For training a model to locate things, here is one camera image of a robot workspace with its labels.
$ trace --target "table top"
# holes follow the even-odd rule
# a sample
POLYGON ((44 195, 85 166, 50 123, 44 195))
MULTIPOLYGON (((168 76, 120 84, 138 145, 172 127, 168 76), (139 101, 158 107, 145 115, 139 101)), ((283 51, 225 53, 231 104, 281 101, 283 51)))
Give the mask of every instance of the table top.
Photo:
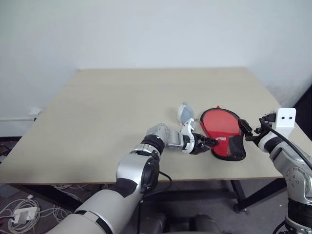
MULTIPOLYGON (((1 183, 114 182, 121 158, 148 128, 180 130, 176 111, 188 102, 195 117, 219 105, 246 119, 280 107, 245 68, 81 70, 64 86, 0 165, 1 183)), ((199 124, 195 132, 202 133, 199 124)), ((308 154, 311 141, 296 125, 290 135, 308 154)), ((212 153, 165 150, 160 169, 173 180, 280 177, 269 154, 244 142, 247 156, 223 161, 212 153)))

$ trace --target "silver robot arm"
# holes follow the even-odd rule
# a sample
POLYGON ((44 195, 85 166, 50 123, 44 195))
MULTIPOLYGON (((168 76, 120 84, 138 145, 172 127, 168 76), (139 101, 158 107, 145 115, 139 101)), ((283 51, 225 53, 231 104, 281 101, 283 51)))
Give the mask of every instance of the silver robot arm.
POLYGON ((142 196, 156 187, 164 148, 198 154, 218 144, 193 134, 192 122, 187 121, 181 132, 163 123, 150 128, 143 141, 119 162, 116 184, 94 194, 48 234, 120 233, 142 196))
POLYGON ((312 234, 312 160, 298 146, 285 142, 294 128, 295 113, 294 108, 279 108, 262 117, 259 119, 261 127, 255 130, 258 136, 252 135, 245 120, 238 123, 246 140, 270 153, 275 168, 285 178, 289 197, 286 228, 291 234, 312 234))

